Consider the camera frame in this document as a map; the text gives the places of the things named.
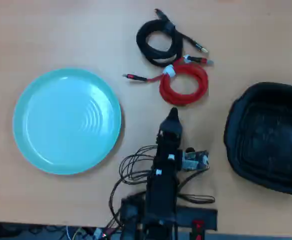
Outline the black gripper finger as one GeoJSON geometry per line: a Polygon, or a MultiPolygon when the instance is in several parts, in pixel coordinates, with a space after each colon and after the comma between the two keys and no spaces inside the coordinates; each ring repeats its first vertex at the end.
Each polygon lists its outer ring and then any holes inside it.
{"type": "Polygon", "coordinates": [[[173,117],[173,109],[170,110],[168,116],[164,119],[164,121],[160,124],[160,131],[162,132],[172,132],[172,117],[173,117]]]}
{"type": "Polygon", "coordinates": [[[181,133],[182,132],[182,124],[180,122],[179,115],[178,115],[178,109],[176,107],[173,107],[171,109],[171,121],[174,124],[175,131],[178,133],[181,133]]]}

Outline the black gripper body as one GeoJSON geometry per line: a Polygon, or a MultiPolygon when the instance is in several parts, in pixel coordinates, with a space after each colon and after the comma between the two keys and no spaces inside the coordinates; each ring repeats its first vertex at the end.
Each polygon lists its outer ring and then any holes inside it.
{"type": "Polygon", "coordinates": [[[172,165],[176,172],[181,171],[181,136],[181,131],[159,130],[156,139],[157,151],[155,155],[155,165],[172,165]]]}

